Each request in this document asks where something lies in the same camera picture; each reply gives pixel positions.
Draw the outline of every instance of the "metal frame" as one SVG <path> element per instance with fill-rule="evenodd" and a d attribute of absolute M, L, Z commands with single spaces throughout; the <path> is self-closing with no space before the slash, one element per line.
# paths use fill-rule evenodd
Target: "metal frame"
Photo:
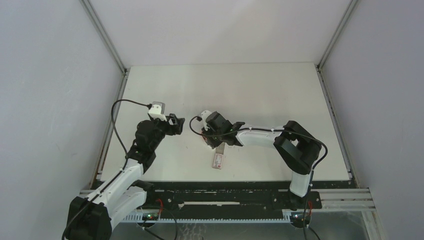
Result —
<path fill-rule="evenodd" d="M 79 0 L 82 7 L 84 8 L 85 12 L 87 13 L 88 17 L 90 18 L 95 30 L 98 32 L 98 35 L 100 36 L 101 40 L 103 41 L 104 45 L 106 46 L 109 53 L 112 55 L 113 60 L 115 61 L 116 65 L 118 66 L 119 70 L 125 74 L 127 71 L 114 44 L 111 41 L 111 38 L 109 37 L 108 33 L 105 30 L 105 27 L 103 26 L 102 22 L 99 19 L 99 16 L 97 15 L 92 3 L 90 0 Z"/>
<path fill-rule="evenodd" d="M 324 67 L 324 64 L 326 63 L 327 59 L 330 56 L 331 51 L 333 50 L 337 40 L 339 39 L 341 33 L 345 29 L 349 19 L 351 18 L 354 10 L 358 6 L 358 3 L 360 0 L 350 0 L 349 5 L 347 6 L 346 10 L 344 11 L 343 17 L 341 18 L 340 22 L 337 25 L 337 28 L 335 29 L 333 35 L 331 36 L 330 42 L 328 43 L 328 46 L 325 48 L 325 51 L 319 60 L 318 63 L 318 70 L 321 71 Z"/>
<path fill-rule="evenodd" d="M 123 74 L 123 77 L 121 79 L 121 84 L 119 87 L 119 90 L 116 94 L 116 99 L 120 99 L 124 94 L 124 89 L 127 83 L 128 74 L 129 71 L 125 68 L 115 46 L 113 45 L 109 35 L 107 34 L 102 22 L 100 21 L 92 3 L 90 0 L 79 0 L 81 2 L 81 5 L 85 9 L 87 15 L 89 16 L 91 22 L 93 23 L 96 31 L 99 33 L 100 38 L 102 39 L 104 45 L 106 46 L 107 50 L 110 52 L 111 56 L 113 57 L 116 65 L 120 69 L 120 71 Z M 385 235 L 383 228 L 381 226 L 381 223 L 378 218 L 378 214 L 376 212 L 376 208 L 374 205 L 374 202 L 372 200 L 372 196 L 370 194 L 369 189 L 364 188 L 358 188 L 359 183 L 357 182 L 358 179 L 356 178 L 356 171 L 353 163 L 350 161 L 349 152 L 347 149 L 347 146 L 345 144 L 343 135 L 341 133 L 340 127 L 339 127 L 339 121 L 337 118 L 337 115 L 335 113 L 335 110 L 333 108 L 331 96 L 329 95 L 328 88 L 326 86 L 325 78 L 322 74 L 323 67 L 329 58 L 335 44 L 337 43 L 337 40 L 339 39 L 341 33 L 345 29 L 347 22 L 351 18 L 354 10 L 358 6 L 360 0 L 351 0 L 349 5 L 347 6 L 343 17 L 341 18 L 334 34 L 332 35 L 330 42 L 328 46 L 326 47 L 318 65 L 316 66 L 317 75 L 322 87 L 322 92 L 325 97 L 325 101 L 327 103 L 328 110 L 330 112 L 331 120 L 334 125 L 334 129 L 337 135 L 338 142 L 340 144 L 340 148 L 342 151 L 343 158 L 346 163 L 346 168 L 348 172 L 350 173 L 351 181 L 338 181 L 338 182 L 314 182 L 314 186 L 316 187 L 324 187 L 324 189 L 313 189 L 314 191 L 318 191 L 320 194 L 320 200 L 322 204 L 322 209 L 314 209 L 315 212 L 362 212 L 363 220 L 365 222 L 366 230 L 369 236 L 370 240 L 384 240 Z M 118 114 L 118 110 L 115 111 L 114 118 L 116 118 Z M 102 173 L 103 164 L 105 161 L 105 157 L 108 151 L 108 147 L 112 138 L 112 126 L 111 126 L 111 120 L 109 120 L 108 127 L 105 131 L 104 137 L 103 137 L 103 148 L 100 152 L 100 158 L 98 160 L 97 169 L 94 173 L 93 182 L 96 182 L 96 180 L 100 179 L 100 175 Z M 156 185 L 161 185 L 162 187 L 166 187 L 163 185 L 163 183 L 158 183 Z M 189 187 L 189 190 L 187 190 L 187 183 L 183 182 L 168 182 L 165 184 L 169 184 L 169 188 L 178 189 L 178 191 L 183 192 L 194 192 L 198 191 L 199 189 L 204 190 L 210 190 L 210 189 L 219 189 L 223 191 L 233 190 L 233 189 L 239 189 L 240 191 L 249 191 L 246 190 L 246 186 L 251 186 L 251 182 L 243 182 L 243 183 L 231 183 L 230 185 L 225 186 L 225 183 L 214 183 L 214 182 L 206 182 L 203 186 L 191 184 L 191 187 Z M 262 191 L 262 190 L 269 190 L 269 191 L 277 191 L 277 192 L 285 192 L 288 188 L 288 182 L 266 182 L 265 184 L 259 183 L 257 187 L 254 189 Z M 82 190 L 81 195 L 87 195 L 88 193 L 92 192 L 93 190 Z M 161 190 L 159 189 L 157 192 L 159 193 L 165 193 L 165 192 L 173 192 L 173 190 Z M 197 203 L 191 204 L 188 206 L 196 206 Z M 262 211 L 267 211 L 266 205 L 259 205 Z M 203 204 L 203 208 L 207 209 L 208 205 Z M 141 223 L 143 222 L 140 216 L 140 211 L 143 211 L 144 213 L 151 211 L 152 213 L 157 212 L 157 209 L 144 209 L 144 210 L 135 210 L 132 213 L 130 213 L 122 222 L 126 223 Z M 291 211 L 289 209 L 283 209 L 281 211 L 281 218 L 260 218 L 260 219 L 249 219 L 249 220 L 243 220 L 243 219 L 200 219 L 196 222 L 200 223 L 287 223 L 289 222 L 289 216 L 291 214 L 295 213 L 295 211 Z M 164 215 L 164 218 L 160 220 L 160 222 L 172 222 L 173 219 L 167 218 L 166 214 Z M 193 219 L 179 219 L 178 222 L 180 223 L 192 223 Z"/>

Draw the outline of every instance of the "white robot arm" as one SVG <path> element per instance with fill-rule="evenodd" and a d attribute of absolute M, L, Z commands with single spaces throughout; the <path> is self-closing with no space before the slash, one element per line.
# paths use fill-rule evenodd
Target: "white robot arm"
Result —
<path fill-rule="evenodd" d="M 153 102 L 148 107 L 150 119 L 137 125 L 123 167 L 87 197 L 77 196 L 70 203 L 62 239 L 109 239 L 118 223 L 146 202 L 146 189 L 134 183 L 152 165 L 162 139 L 166 135 L 180 135 L 185 121 L 172 113 L 165 116 L 164 103 Z"/>
<path fill-rule="evenodd" d="M 317 160 L 322 146 L 320 141 L 297 122 L 289 121 L 284 126 L 276 127 L 258 127 L 244 122 L 231 124 L 218 112 L 208 110 L 193 119 L 202 121 L 203 128 L 202 133 L 197 133 L 190 124 L 191 130 L 203 136 L 212 148 L 227 143 L 230 146 L 262 146 L 276 149 L 293 171 L 289 191 L 299 198 L 308 193 L 312 165 Z"/>

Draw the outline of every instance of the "black cable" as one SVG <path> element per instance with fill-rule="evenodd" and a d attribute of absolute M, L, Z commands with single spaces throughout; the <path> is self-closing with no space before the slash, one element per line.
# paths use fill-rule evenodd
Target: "black cable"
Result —
<path fill-rule="evenodd" d="M 144 228 L 144 231 L 148 232 L 150 235 L 152 235 L 153 237 L 155 237 L 155 238 L 157 238 L 157 239 L 159 239 L 159 240 L 165 240 L 165 239 L 163 239 L 162 237 L 160 237 L 160 236 L 156 235 L 154 232 L 150 231 L 150 230 L 149 230 L 149 229 L 147 229 L 147 228 Z"/>
<path fill-rule="evenodd" d="M 175 218 L 175 216 L 172 214 L 172 212 L 170 210 L 164 208 L 163 206 L 150 206 L 150 205 L 141 206 L 141 209 L 143 209 L 143 208 L 163 209 L 163 210 L 166 210 L 169 214 L 171 214 L 171 216 L 172 216 L 172 218 L 173 218 L 173 220 L 175 222 L 175 237 L 173 238 L 173 240 L 177 240 L 177 237 L 178 237 L 178 222 L 177 222 L 177 219 Z M 148 219 L 144 220 L 143 223 L 141 224 L 141 227 L 142 228 L 143 228 L 143 225 L 147 222 L 147 220 Z M 153 235 L 157 239 L 164 240 L 163 238 L 161 238 L 160 236 L 154 234 L 150 230 L 147 230 L 145 227 L 143 228 L 143 230 L 145 230 L 149 234 Z"/>
<path fill-rule="evenodd" d="M 320 236 L 318 236 L 317 232 L 315 230 L 313 230 L 312 227 L 309 226 L 308 229 L 310 229 L 313 232 L 313 234 L 315 234 L 315 236 L 318 240 L 321 240 Z"/>
<path fill-rule="evenodd" d="M 307 138 L 307 139 L 310 139 L 310 140 L 313 140 L 313 141 L 315 141 L 315 142 L 317 142 L 318 144 L 320 144 L 320 145 L 322 145 L 323 147 L 324 147 L 324 149 L 325 149 L 325 153 L 324 153 L 324 155 L 313 165 L 313 167 L 312 167 L 312 169 L 314 169 L 316 166 L 317 166 L 317 164 L 319 164 L 326 156 L 327 156 L 327 153 L 328 153 L 328 148 L 327 148 L 327 146 L 322 142 L 322 141 L 320 141 L 320 140 L 318 140 L 318 139 L 316 139 L 316 138 L 314 138 L 314 137 L 311 137 L 311 136 L 306 136 L 306 135 L 303 135 L 303 134 L 300 134 L 300 133 L 297 133 L 297 132 L 294 132 L 294 131 L 289 131 L 289 130 L 285 130 L 285 129 L 274 129 L 274 130 L 271 130 L 271 129 L 265 129 L 265 128 L 257 128 L 257 127 L 252 127 L 252 128 L 250 128 L 250 127 L 244 127 L 244 128 L 240 128 L 240 129 L 237 129 L 237 130 L 234 130 L 234 131 L 230 131 L 230 132 L 227 132 L 227 133 L 223 133 L 223 134 L 218 134 L 218 135 L 206 135 L 206 134 L 203 134 L 203 133 L 200 133 L 200 132 L 197 132 L 197 131 L 195 131 L 194 129 L 193 129 L 193 127 L 192 127 L 192 122 L 193 122 L 193 120 L 194 119 L 197 119 L 197 118 L 200 118 L 199 116 L 194 116 L 191 120 L 190 120 L 190 122 L 189 122 L 189 124 L 188 124 L 188 126 L 190 127 L 190 130 L 193 132 L 193 133 L 195 133 L 195 134 L 197 134 L 197 135 L 199 135 L 199 136 L 202 136 L 202 137 L 206 137 L 206 138 L 214 138 L 214 137 L 221 137 L 221 136 L 226 136 L 226 135 L 230 135 L 230 134 L 234 134 L 234 133 L 237 133 L 237 132 L 241 132 L 241 131 L 245 131 L 245 130 L 253 130 L 253 131 L 264 131 L 264 132 L 270 132 L 270 133 L 272 133 L 272 132 L 284 132 L 284 133 L 289 133 L 289 134 L 294 134 L 294 135 L 297 135 L 297 136 L 300 136 L 300 137 L 304 137 L 304 138 Z"/>
<path fill-rule="evenodd" d="M 68 222 L 68 224 L 66 225 L 66 227 L 65 227 L 65 229 L 63 230 L 63 233 L 62 233 L 62 240 L 65 240 L 65 233 L 66 233 L 66 231 L 69 229 L 69 227 L 71 226 L 71 224 L 72 224 L 72 222 L 78 217 L 78 215 L 80 215 L 80 213 L 82 213 L 89 205 L 90 205 L 90 203 L 92 203 L 94 200 L 96 200 L 96 198 L 98 197 L 99 195 L 97 194 L 97 195 L 95 195 L 91 200 L 90 200 L 90 202 L 88 202 L 85 206 L 83 206 L 82 208 L 81 208 L 81 210 L 79 210 L 76 214 L 75 214 L 75 216 L 73 216 L 72 218 L 71 218 L 71 220 Z"/>
<path fill-rule="evenodd" d="M 122 142 L 121 138 L 119 137 L 119 134 L 118 134 L 118 131 L 117 131 L 117 127 L 115 126 L 115 119 L 114 119 L 115 105 L 117 103 L 119 103 L 119 102 L 130 102 L 130 103 L 133 103 L 133 104 L 137 104 L 137 105 L 141 105 L 141 106 L 147 107 L 148 109 L 151 109 L 152 108 L 152 104 L 143 104 L 143 103 L 139 103 L 139 102 L 136 102 L 136 101 L 133 101 L 133 100 L 129 100 L 129 99 L 119 99 L 119 100 L 116 100 L 113 103 L 113 105 L 112 105 L 112 109 L 110 111 L 110 117 L 112 118 L 113 131 L 115 132 L 116 138 L 118 138 L 118 141 L 119 141 L 120 145 L 122 146 L 123 151 L 125 152 L 125 163 L 123 164 L 123 167 L 122 167 L 122 169 L 125 169 L 125 167 L 127 166 L 127 163 L 128 163 L 128 151 L 125 148 L 125 145 Z"/>
<path fill-rule="evenodd" d="M 119 143 L 121 144 L 121 146 L 122 146 L 122 148 L 123 148 L 123 151 L 125 152 L 125 163 L 123 164 L 123 167 L 122 167 L 122 169 L 125 169 L 125 167 L 127 166 L 127 163 L 128 163 L 128 151 L 127 151 L 127 149 L 125 148 L 125 145 L 124 145 L 124 143 L 122 142 L 122 140 L 121 140 L 121 138 L 120 138 L 120 136 L 119 136 L 119 134 L 118 134 L 118 131 L 117 131 L 117 127 L 115 126 L 115 119 L 114 119 L 114 110 L 115 110 L 115 105 L 117 104 L 117 103 L 119 103 L 119 102 L 130 102 L 130 103 L 133 103 L 133 104 L 137 104 L 137 105 L 141 105 L 141 106 L 144 106 L 144 107 L 147 107 L 148 109 L 150 109 L 150 108 L 152 108 L 152 104 L 143 104 L 143 103 L 139 103 L 139 102 L 136 102 L 136 101 L 133 101 L 133 100 L 129 100 L 129 99 L 119 99 L 119 100 L 116 100 L 114 103 L 113 103 L 113 105 L 112 105 L 112 109 L 110 110 L 110 117 L 111 117 L 111 120 L 112 120 L 112 126 L 113 126 L 113 131 L 115 132 L 115 134 L 116 134 L 116 137 L 118 138 L 118 141 L 119 141 Z M 119 171 L 118 172 L 118 174 L 117 175 L 115 175 L 113 178 L 112 178 L 112 180 L 110 181 L 110 182 L 108 182 L 107 184 L 106 184 L 106 186 L 104 186 L 103 187 L 103 189 L 101 189 L 100 190 L 100 193 L 103 193 L 104 191 L 105 191 L 105 189 L 107 189 L 108 187 L 109 187 L 109 185 L 111 185 L 118 177 L 119 177 L 119 175 L 122 173 L 123 171 L 121 170 L 121 171 Z M 94 196 L 93 197 L 93 199 L 91 199 L 90 200 L 90 202 L 89 203 L 87 203 L 83 208 L 81 208 L 81 210 L 79 210 L 76 214 L 75 214 L 75 216 L 73 216 L 72 218 L 71 218 L 71 220 L 69 221 L 69 223 L 66 225 L 66 227 L 65 227 L 65 229 L 64 229 L 64 231 L 63 231 L 63 234 L 62 234 L 62 240 L 65 240 L 65 232 L 68 230 L 68 228 L 70 227 L 70 225 L 72 224 L 72 222 L 78 217 L 78 215 L 80 214 L 80 213 L 82 213 L 83 212 L 83 210 L 84 209 L 86 209 L 87 207 L 88 207 L 88 205 L 90 205 L 90 203 L 92 203 L 97 197 L 99 196 L 99 194 L 97 194 L 96 196 Z"/>

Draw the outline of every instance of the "gray wall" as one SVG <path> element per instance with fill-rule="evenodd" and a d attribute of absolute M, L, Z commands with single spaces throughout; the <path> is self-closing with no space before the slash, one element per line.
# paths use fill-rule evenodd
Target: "gray wall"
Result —
<path fill-rule="evenodd" d="M 363 187 L 391 240 L 422 239 L 424 1 L 363 0 L 324 69 Z"/>
<path fill-rule="evenodd" d="M 60 239 L 120 80 L 79 1 L 0 2 L 0 239 Z"/>

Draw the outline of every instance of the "white tabletop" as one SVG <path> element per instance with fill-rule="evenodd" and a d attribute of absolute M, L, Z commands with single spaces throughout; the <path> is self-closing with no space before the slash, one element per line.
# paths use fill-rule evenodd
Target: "white tabletop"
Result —
<path fill-rule="evenodd" d="M 255 126 L 301 124 L 329 149 L 314 180 L 348 180 L 339 142 L 313 63 L 201 64 L 133 66 L 124 99 L 144 104 L 165 103 L 165 115 L 185 118 L 181 135 L 166 136 L 156 159 L 142 176 L 146 181 L 289 181 L 291 170 L 276 149 L 225 146 L 222 169 L 212 168 L 215 150 L 189 129 L 189 120 L 203 110 L 218 111 L 230 122 Z M 123 102 L 117 131 L 130 148 L 137 124 L 148 119 L 147 108 Z M 201 130 L 194 121 L 193 128 Z M 113 135 L 102 170 L 106 180 L 123 165 L 124 151 Z"/>

